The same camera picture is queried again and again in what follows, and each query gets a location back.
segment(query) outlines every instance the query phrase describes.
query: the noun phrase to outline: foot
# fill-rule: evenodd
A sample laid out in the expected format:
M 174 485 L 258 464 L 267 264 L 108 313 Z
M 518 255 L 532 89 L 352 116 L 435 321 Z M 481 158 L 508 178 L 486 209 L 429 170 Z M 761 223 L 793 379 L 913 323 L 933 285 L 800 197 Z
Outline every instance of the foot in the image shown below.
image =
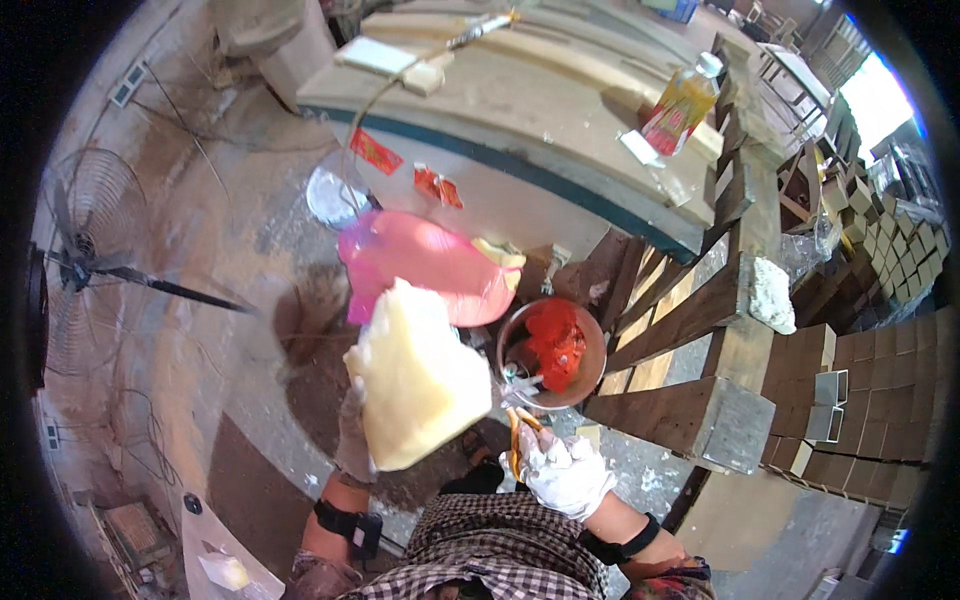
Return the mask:
M 460 439 L 460 448 L 464 456 L 470 461 L 472 467 L 476 467 L 484 462 L 485 459 L 488 461 L 493 460 L 490 447 L 487 446 L 487 441 L 484 440 L 480 432 L 473 427 L 464 432 L 464 436 Z

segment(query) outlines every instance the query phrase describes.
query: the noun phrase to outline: dusty floor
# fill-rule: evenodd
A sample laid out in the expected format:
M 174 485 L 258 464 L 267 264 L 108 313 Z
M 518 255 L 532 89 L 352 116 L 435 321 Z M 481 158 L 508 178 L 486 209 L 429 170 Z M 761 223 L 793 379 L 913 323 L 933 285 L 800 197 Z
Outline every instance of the dusty floor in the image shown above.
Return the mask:
M 713 34 L 724 28 L 732 26 L 712 10 L 700 9 L 688 37 L 706 50 Z M 203 37 L 202 31 L 194 33 Z M 179 36 L 180 42 L 189 38 Z M 343 299 L 336 237 L 309 214 L 303 197 L 310 173 L 335 147 L 334 140 L 321 124 L 287 113 L 261 84 L 213 90 L 185 64 L 182 53 L 174 54 L 156 63 L 157 77 L 168 83 L 188 123 L 209 127 L 204 131 L 220 137 L 203 142 L 206 157 L 176 122 L 136 106 L 105 110 L 92 142 L 120 152 L 144 188 L 150 235 L 139 266 L 252 304 L 261 314 L 229 313 L 146 293 L 142 310 L 125 315 L 128 335 L 117 367 L 97 385 L 135 388 L 149 396 L 162 425 L 166 458 L 177 474 L 172 484 L 163 485 L 135 461 L 121 460 L 123 479 L 143 486 L 175 530 L 183 493 L 205 497 L 236 538 L 282 578 L 313 499 L 332 470 L 337 405 L 347 386 L 341 356 L 356 336 L 354 328 L 338 321 L 322 337 L 290 337 L 317 334 L 311 324 L 325 322 Z M 174 118 L 155 85 L 145 84 L 136 100 Z M 202 127 L 200 116 L 211 112 L 215 124 Z M 135 146 L 132 135 L 141 137 Z M 708 262 L 698 268 L 694 285 L 717 267 Z M 604 275 L 568 273 L 558 281 L 564 277 L 571 289 L 585 293 Z M 305 305 L 313 307 L 310 313 L 304 314 Z M 291 342 L 298 345 L 290 348 Z M 678 350 L 667 381 L 699 377 L 707 347 L 705 339 Z M 59 384 L 62 390 L 65 383 Z M 57 390 L 55 382 L 55 404 Z M 125 419 L 142 425 L 147 405 L 131 406 Z M 62 413 L 68 407 L 59 408 Z M 99 418 L 98 411 L 103 406 L 78 418 Z M 572 412 L 553 417 L 564 434 L 583 423 Z M 501 421 L 502 415 L 494 414 L 480 425 L 494 450 L 507 442 Z M 115 442 L 124 445 L 122 437 Z M 129 455 L 143 452 L 143 446 L 126 447 Z M 659 517 L 669 512 L 692 469 L 658 446 L 609 429 L 602 433 L 602 451 L 619 476 L 617 491 L 639 510 Z M 138 458 L 148 464 L 156 459 L 149 452 Z M 466 458 L 451 443 L 407 471 L 383 475 L 374 509 L 384 514 L 384 535 L 406 542 L 423 504 L 467 468 Z M 844 535 L 842 527 L 863 511 L 837 498 L 813 495 L 822 497 L 798 500 L 794 526 L 771 547 L 763 565 L 718 578 L 722 597 L 770 597 L 761 592 L 769 589 L 763 582 L 777 582 L 771 574 L 806 564 L 804 560 L 832 560 L 828 550 L 844 545 L 837 541 Z M 798 559 L 797 539 L 804 533 L 809 534 L 804 537 L 808 558 Z M 798 569 L 798 577 L 815 577 L 819 571 L 811 575 L 812 568 Z M 797 593 L 781 597 L 802 597 L 804 582 L 798 580 Z M 624 586 L 622 578 L 615 578 L 611 592 Z

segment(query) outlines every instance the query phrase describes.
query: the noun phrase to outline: gloved hand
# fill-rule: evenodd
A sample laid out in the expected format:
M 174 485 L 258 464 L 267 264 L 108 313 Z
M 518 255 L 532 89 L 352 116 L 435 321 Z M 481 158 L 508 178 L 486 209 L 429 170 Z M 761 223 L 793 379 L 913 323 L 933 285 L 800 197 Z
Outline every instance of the gloved hand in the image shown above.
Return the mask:
M 583 436 L 561 440 L 546 429 L 537 433 L 522 423 L 519 452 L 520 477 L 537 501 L 580 522 L 616 485 L 616 476 Z M 509 471 L 509 464 L 507 453 L 500 454 L 500 465 Z
M 344 395 L 340 405 L 340 440 L 333 462 L 337 468 L 362 483 L 373 483 L 376 470 L 370 450 L 367 448 L 367 435 L 363 430 L 363 405 L 367 402 L 367 390 L 363 379 L 353 378 L 353 385 Z

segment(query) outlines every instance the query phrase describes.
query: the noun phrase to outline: person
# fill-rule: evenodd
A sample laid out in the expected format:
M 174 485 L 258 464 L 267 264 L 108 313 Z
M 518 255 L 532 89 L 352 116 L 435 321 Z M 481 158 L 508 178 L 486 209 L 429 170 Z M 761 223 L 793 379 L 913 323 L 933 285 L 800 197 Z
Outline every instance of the person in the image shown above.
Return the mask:
M 324 522 L 333 522 L 328 515 L 365 513 L 370 504 L 375 473 L 359 389 L 355 384 L 341 407 L 336 470 L 317 501 Z M 522 424 L 525 485 L 507 493 L 495 493 L 506 454 L 498 464 L 473 428 L 462 444 L 473 468 L 426 505 L 403 566 L 364 583 L 350 566 L 350 535 L 321 526 L 315 507 L 283 599 L 602 599 L 606 564 L 618 564 L 630 581 L 625 599 L 715 598 L 706 562 L 688 556 L 653 516 L 617 497 L 615 477 L 585 438 L 560 440 Z

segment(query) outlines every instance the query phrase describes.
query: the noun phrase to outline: cooking oil bottle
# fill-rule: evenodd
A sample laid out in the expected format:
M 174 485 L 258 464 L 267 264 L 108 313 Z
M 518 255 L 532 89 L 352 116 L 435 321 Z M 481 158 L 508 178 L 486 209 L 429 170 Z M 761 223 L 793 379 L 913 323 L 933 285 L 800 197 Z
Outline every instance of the cooking oil bottle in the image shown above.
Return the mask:
M 716 77 L 723 63 L 709 52 L 693 68 L 678 70 L 667 84 L 653 115 L 640 130 L 657 152 L 673 156 L 704 120 L 720 95 Z

